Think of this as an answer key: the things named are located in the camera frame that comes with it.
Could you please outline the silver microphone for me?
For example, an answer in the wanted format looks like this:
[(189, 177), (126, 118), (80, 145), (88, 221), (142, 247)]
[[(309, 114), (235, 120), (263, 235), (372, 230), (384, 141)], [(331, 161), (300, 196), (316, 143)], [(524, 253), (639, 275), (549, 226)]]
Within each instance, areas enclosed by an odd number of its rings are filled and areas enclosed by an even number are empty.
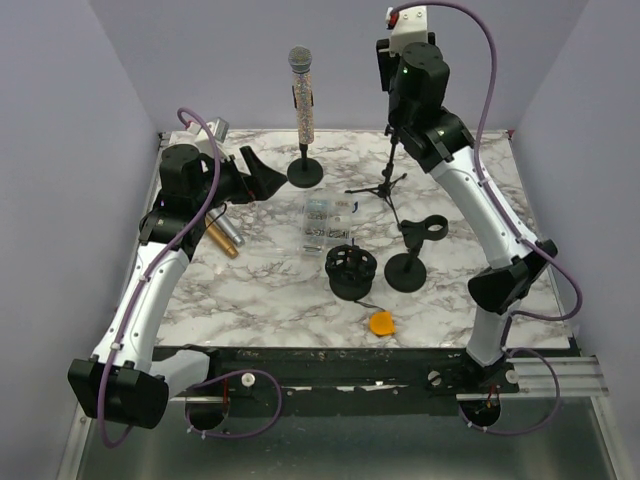
[(245, 239), (240, 233), (240, 230), (231, 222), (226, 214), (225, 206), (210, 210), (207, 213), (207, 216), (236, 247), (240, 247), (245, 244)]

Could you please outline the gold microphone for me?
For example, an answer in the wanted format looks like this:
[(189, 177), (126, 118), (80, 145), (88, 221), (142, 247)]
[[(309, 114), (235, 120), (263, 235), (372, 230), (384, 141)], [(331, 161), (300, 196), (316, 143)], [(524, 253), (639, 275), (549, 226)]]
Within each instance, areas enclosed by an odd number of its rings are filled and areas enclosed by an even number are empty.
[(236, 259), (239, 255), (232, 240), (215, 224), (211, 219), (207, 219), (205, 230), (214, 244), (230, 259)]

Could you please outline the black tripod shock mount stand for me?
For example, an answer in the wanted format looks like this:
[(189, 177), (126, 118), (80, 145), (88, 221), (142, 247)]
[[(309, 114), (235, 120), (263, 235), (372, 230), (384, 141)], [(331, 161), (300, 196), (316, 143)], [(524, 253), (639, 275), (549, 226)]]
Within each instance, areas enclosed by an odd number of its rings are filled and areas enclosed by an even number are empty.
[(392, 199), (392, 190), (394, 189), (394, 187), (399, 181), (404, 180), (407, 177), (407, 174), (404, 173), (396, 179), (392, 178), (394, 173), (394, 166), (395, 166), (394, 160), (395, 160), (396, 148), (399, 143), (399, 137), (395, 129), (390, 124), (386, 125), (384, 130), (384, 136), (389, 138), (390, 151), (389, 151), (388, 161), (385, 165), (385, 168), (381, 172), (383, 176), (383, 181), (375, 187), (348, 189), (348, 190), (345, 190), (344, 193), (350, 194), (350, 195), (359, 194), (359, 193), (370, 193), (382, 199), (384, 203), (391, 209), (397, 229), (401, 230), (401, 221), (399, 219), (397, 209)]

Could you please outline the shock mount round base stand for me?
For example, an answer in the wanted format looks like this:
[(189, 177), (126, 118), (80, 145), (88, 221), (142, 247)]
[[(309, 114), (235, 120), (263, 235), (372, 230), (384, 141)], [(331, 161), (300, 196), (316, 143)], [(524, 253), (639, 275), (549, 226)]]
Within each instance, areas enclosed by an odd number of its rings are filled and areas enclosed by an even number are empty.
[(334, 295), (345, 301), (357, 301), (371, 290), (377, 260), (357, 245), (343, 244), (330, 249), (325, 272)]

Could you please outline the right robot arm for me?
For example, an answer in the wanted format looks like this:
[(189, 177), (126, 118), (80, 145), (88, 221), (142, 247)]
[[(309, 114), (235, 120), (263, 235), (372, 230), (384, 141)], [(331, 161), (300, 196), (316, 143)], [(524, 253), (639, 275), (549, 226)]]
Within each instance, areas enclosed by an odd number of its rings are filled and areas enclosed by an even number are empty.
[(472, 277), (468, 291), (476, 303), (460, 379), (480, 392), (496, 380), (494, 364), (503, 356), (508, 316), (528, 295), (558, 253), (524, 225), (496, 188), (476, 152), (477, 142), (443, 105), (450, 69), (440, 49), (424, 40), (395, 53), (389, 40), (376, 43), (381, 88), (387, 93), (388, 128), (421, 169), (454, 201), (479, 241), (488, 263)]

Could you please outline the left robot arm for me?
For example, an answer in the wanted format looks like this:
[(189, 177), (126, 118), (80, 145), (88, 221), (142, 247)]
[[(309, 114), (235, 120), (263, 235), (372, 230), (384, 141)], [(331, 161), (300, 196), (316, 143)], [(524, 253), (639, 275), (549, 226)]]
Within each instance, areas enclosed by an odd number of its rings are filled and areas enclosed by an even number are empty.
[(268, 200), (287, 182), (251, 147), (240, 153), (246, 172), (189, 144), (162, 153), (161, 188), (140, 222), (135, 267), (121, 303), (91, 356), (73, 360), (68, 370), (87, 416), (152, 429), (171, 398), (190, 387), (201, 395), (220, 387), (222, 372), (206, 353), (186, 349), (160, 361), (153, 353), (169, 300), (204, 236), (206, 213), (223, 203)]

